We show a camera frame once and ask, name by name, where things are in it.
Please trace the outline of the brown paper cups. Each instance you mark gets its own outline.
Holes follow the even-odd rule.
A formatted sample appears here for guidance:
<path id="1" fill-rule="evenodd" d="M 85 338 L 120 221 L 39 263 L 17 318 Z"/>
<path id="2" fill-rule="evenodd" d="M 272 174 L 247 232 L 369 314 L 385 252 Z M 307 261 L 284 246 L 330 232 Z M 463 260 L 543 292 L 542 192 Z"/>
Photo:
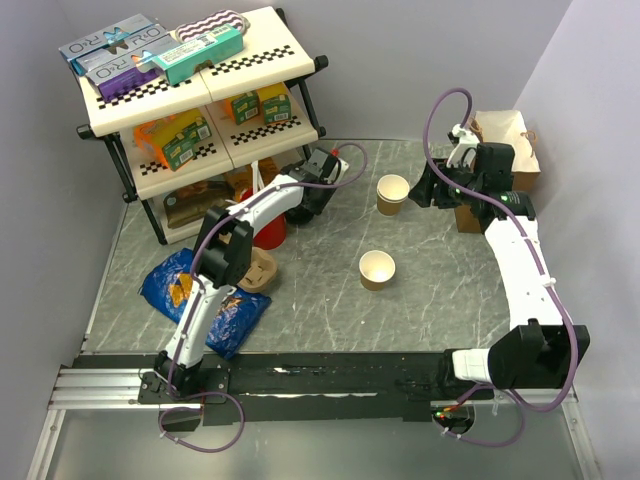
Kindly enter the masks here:
<path id="1" fill-rule="evenodd" d="M 405 178 L 395 174 L 385 175 L 377 183 L 377 209 L 385 216 L 399 213 L 408 197 L 410 185 Z"/>

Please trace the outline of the brown paper coffee cup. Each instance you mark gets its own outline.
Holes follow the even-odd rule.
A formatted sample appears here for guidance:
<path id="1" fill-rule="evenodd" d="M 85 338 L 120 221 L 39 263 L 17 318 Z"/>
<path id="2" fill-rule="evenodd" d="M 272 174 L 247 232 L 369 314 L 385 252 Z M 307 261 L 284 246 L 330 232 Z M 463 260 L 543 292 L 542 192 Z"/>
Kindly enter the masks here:
<path id="1" fill-rule="evenodd" d="M 365 289 L 379 291 L 394 277 L 396 264 L 388 253 L 370 250 L 360 258 L 359 272 L 361 284 Z"/>

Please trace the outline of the brown pulp cup carrier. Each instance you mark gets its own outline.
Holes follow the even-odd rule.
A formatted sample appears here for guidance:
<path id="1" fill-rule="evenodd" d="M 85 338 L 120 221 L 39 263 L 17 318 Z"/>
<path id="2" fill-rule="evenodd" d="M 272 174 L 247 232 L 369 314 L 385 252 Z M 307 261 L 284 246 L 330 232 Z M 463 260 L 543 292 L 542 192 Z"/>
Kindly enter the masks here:
<path id="1" fill-rule="evenodd" d="M 268 251 L 253 247 L 249 268 L 237 286 L 249 293 L 262 293 L 274 280 L 277 272 L 275 258 Z"/>

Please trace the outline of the black coffee cup lids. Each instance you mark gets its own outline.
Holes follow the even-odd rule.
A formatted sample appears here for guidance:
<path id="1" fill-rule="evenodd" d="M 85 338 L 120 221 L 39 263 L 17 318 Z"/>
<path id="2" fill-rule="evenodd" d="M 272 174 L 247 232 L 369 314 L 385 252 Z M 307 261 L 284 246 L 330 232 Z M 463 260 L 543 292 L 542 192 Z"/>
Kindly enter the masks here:
<path id="1" fill-rule="evenodd" d="M 315 214 L 305 208 L 296 207 L 285 213 L 285 219 L 288 224 L 293 226 L 304 226 L 309 224 L 315 218 Z"/>

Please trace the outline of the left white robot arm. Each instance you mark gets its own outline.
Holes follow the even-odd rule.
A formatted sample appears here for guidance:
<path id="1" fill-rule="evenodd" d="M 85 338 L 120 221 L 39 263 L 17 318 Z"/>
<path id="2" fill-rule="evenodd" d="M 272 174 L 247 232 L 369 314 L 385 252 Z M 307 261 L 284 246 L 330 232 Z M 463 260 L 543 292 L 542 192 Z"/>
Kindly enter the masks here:
<path id="1" fill-rule="evenodd" d="M 336 150 L 316 149 L 309 159 L 283 168 L 246 200 L 214 207 L 205 215 L 190 269 L 189 299 L 175 334 L 154 363 L 162 390 L 172 400 L 184 402 L 195 395 L 209 331 L 206 319 L 248 273 L 255 235 L 291 209 L 320 214 L 342 171 Z"/>

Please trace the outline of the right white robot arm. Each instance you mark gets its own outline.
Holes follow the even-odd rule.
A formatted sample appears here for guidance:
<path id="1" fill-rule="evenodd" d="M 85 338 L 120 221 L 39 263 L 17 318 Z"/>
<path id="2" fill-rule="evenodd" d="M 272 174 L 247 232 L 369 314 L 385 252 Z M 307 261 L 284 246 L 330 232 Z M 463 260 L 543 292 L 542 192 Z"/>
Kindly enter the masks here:
<path id="1" fill-rule="evenodd" d="M 497 261 L 510 327 L 487 348 L 449 351 L 450 365 L 436 376 L 438 390 L 454 399 L 472 382 L 511 393 L 556 389 L 562 402 L 589 347 L 588 329 L 573 323 L 556 292 L 531 199 L 513 188 L 513 148 L 480 143 L 461 153 L 459 166 L 428 158 L 409 197 L 422 208 L 470 208 Z"/>

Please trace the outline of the brown paper takeout bag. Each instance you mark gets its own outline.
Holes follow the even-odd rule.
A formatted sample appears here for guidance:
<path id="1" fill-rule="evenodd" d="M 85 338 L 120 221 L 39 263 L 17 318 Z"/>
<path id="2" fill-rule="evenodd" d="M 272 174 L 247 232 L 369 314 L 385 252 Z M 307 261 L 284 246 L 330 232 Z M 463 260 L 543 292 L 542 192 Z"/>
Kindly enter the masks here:
<path id="1" fill-rule="evenodd" d="M 493 151 L 481 161 L 496 177 L 491 190 L 529 193 L 540 175 L 536 156 L 537 135 L 530 130 L 519 110 L 477 111 L 470 124 L 482 143 Z"/>

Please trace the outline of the white wrapped straw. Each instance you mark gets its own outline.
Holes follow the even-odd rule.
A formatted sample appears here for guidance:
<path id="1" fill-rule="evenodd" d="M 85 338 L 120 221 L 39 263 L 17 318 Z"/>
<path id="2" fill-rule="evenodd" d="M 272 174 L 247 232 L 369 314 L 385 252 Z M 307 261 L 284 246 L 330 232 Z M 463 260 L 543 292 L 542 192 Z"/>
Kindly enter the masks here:
<path id="1" fill-rule="evenodd" d="M 264 182 L 259 170 L 259 162 L 254 161 L 251 163 L 252 169 L 252 189 L 253 193 L 257 194 L 260 190 L 264 188 Z"/>

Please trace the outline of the red ribbed plastic cup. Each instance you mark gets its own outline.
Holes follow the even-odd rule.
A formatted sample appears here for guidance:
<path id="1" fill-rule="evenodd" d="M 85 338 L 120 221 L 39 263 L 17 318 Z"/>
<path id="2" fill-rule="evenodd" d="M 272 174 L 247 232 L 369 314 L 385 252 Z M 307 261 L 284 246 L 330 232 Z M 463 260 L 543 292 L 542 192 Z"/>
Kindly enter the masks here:
<path id="1" fill-rule="evenodd" d="M 286 235 L 286 220 L 281 214 L 256 234 L 253 244 L 263 250 L 273 250 L 284 242 Z"/>

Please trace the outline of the cream checkered shelf rack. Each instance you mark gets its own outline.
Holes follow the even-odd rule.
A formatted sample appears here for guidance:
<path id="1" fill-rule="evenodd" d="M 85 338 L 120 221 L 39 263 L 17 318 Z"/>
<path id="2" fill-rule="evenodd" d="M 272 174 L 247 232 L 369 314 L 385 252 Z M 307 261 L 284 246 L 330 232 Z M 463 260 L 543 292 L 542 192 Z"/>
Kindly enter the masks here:
<path id="1" fill-rule="evenodd" d="M 162 245 L 191 237 L 200 228 L 198 221 L 170 228 L 163 207 L 166 194 L 267 157 L 297 161 L 308 156 L 311 144 L 326 134 L 306 80 L 325 69 L 328 58 L 306 53 L 289 30 L 282 9 L 268 6 L 245 16 L 251 26 L 244 50 L 176 86 L 156 78 L 107 102 L 87 79 L 78 81 L 89 116 L 88 123 L 78 127 L 78 136 L 105 144 L 125 188 L 124 201 L 141 202 Z M 292 119 L 265 125 L 254 118 L 238 125 L 224 112 L 223 99 L 278 82 L 300 91 L 291 100 Z M 200 109 L 212 135 L 197 144 L 196 156 L 186 166 L 172 172 L 135 145 L 135 126 L 191 108 Z"/>

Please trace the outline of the brown snack bag lower shelf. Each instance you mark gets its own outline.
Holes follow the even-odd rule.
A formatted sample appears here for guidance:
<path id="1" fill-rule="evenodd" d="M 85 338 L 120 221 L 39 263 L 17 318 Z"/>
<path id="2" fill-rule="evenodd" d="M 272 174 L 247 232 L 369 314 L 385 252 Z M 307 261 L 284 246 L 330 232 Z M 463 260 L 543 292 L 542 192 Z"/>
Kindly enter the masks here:
<path id="1" fill-rule="evenodd" d="M 244 189 L 226 181 L 204 180 L 168 193 L 163 199 L 167 226 L 176 229 L 202 219 L 211 207 L 225 207 L 239 198 Z"/>

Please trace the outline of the teal foil box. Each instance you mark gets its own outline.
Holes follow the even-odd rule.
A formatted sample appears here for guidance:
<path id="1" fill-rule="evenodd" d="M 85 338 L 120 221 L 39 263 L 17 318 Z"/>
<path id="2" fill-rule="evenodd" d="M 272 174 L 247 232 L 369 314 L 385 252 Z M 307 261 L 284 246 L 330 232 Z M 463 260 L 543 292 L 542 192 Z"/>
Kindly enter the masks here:
<path id="1" fill-rule="evenodd" d="M 241 52 L 243 48 L 242 33 L 225 24 L 154 56 L 152 62 L 174 86 L 207 66 Z"/>

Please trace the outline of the purple wavy pouch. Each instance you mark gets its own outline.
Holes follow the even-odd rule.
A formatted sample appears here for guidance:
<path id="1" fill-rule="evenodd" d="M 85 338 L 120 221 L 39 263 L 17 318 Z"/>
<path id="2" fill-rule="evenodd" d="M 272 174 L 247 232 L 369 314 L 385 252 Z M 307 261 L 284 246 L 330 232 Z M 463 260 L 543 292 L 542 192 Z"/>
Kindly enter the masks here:
<path id="1" fill-rule="evenodd" d="M 249 20 L 240 13 L 229 9 L 222 9 L 202 19 L 178 26 L 175 29 L 175 36 L 179 42 L 185 43 L 224 25 L 235 28 L 242 35 L 244 35 L 251 26 Z"/>

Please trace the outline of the blue Doritos chip bag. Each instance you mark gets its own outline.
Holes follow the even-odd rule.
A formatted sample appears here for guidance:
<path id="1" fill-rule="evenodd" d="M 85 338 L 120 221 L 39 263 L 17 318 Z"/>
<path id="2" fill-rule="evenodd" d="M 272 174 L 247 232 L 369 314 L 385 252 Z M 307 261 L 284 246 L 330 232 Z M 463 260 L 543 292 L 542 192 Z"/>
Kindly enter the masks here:
<path id="1" fill-rule="evenodd" d="M 178 324 L 192 288 L 189 274 L 193 251 L 189 248 L 169 255 L 145 277 L 139 294 L 149 305 Z M 252 333 L 271 298 L 235 287 L 212 317 L 206 346 L 228 360 L 236 355 Z"/>

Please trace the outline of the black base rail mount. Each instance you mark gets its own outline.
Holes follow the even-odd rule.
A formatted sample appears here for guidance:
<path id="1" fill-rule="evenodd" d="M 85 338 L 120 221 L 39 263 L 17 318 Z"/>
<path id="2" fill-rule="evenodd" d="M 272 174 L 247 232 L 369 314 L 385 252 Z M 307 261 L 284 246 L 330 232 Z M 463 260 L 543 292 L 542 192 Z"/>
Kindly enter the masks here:
<path id="1" fill-rule="evenodd" d="M 453 374 L 451 353 L 357 352 L 207 355 L 171 393 L 155 371 L 138 402 L 165 412 L 186 407 L 205 426 L 247 422 L 400 419 L 429 422 L 438 405 L 472 388 Z"/>

